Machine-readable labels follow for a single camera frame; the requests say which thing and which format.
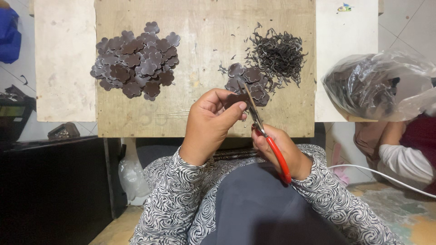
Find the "white board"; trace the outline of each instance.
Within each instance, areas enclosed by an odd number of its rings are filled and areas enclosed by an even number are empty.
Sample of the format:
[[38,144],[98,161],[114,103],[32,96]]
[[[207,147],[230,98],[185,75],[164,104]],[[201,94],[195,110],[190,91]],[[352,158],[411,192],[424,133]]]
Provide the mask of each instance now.
[[34,10],[37,120],[94,122],[94,0],[37,0]]

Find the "clear plastic bag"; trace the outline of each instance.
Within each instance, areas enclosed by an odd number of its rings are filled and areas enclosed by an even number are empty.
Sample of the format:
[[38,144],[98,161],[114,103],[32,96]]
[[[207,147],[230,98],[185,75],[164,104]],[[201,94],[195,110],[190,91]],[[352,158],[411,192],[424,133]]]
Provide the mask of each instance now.
[[351,55],[322,78],[330,98],[347,113],[373,120],[405,121],[436,103],[435,65],[405,50]]
[[144,197],[149,194],[148,184],[142,176],[143,169],[139,160],[125,160],[118,165],[118,176],[121,187],[127,194],[127,199],[133,201],[135,197]]

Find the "black and white patterned sleeve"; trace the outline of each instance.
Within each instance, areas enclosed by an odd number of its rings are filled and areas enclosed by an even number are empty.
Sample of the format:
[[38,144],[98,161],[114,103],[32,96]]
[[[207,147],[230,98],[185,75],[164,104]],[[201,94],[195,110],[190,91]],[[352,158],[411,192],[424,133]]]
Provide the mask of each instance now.
[[305,180],[292,186],[312,208],[335,224],[351,244],[403,244],[365,202],[347,191],[326,167],[325,151],[314,145],[297,145],[313,160]]
[[186,163],[179,150],[171,157],[152,162],[144,175],[152,193],[144,202],[130,244],[187,244],[187,230],[195,217],[204,167]]

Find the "plywood board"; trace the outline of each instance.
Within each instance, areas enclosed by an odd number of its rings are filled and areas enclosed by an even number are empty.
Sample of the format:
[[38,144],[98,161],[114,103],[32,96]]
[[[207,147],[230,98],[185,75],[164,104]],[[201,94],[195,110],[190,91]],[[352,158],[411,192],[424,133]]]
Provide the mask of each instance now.
[[[244,63],[246,39],[256,27],[288,31],[303,39],[309,54],[301,71],[301,88],[295,83],[278,89],[259,113],[264,123],[293,137],[313,136],[315,91],[314,0],[97,0],[97,40],[132,30],[136,36],[148,21],[156,21],[160,38],[174,31],[181,36],[174,70],[175,86],[162,87],[154,102],[142,97],[128,99],[120,90],[98,87],[98,127],[103,137],[183,137],[190,106],[206,91],[224,88],[228,78],[218,65]],[[249,137],[251,119],[238,122],[229,136]]]
[[37,0],[35,69],[40,122],[94,122],[94,0]]
[[349,12],[337,9],[342,0],[317,0],[316,122],[370,121],[351,116],[328,97],[321,79],[336,62],[352,54],[378,52],[378,0],[350,0]]

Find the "scissors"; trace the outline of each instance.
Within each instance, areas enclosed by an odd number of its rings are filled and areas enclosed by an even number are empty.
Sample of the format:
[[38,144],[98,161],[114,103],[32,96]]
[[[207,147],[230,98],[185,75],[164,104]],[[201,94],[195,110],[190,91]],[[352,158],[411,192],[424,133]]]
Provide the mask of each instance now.
[[269,147],[271,147],[272,152],[274,152],[274,155],[277,158],[277,161],[280,164],[280,168],[282,169],[282,174],[279,173],[280,178],[285,182],[286,184],[291,183],[291,174],[289,173],[288,164],[286,164],[285,158],[283,157],[282,153],[280,152],[279,148],[277,147],[274,140],[268,136],[263,128],[262,120],[260,119],[259,113],[257,112],[256,105],[254,104],[253,98],[251,97],[250,91],[247,88],[247,85],[244,83],[245,90],[241,88],[239,85],[239,90],[243,94],[248,94],[249,100],[249,111],[250,115],[253,118],[254,123],[251,125],[251,130],[256,129],[256,135],[257,136],[263,136],[265,137],[266,141],[269,144]]

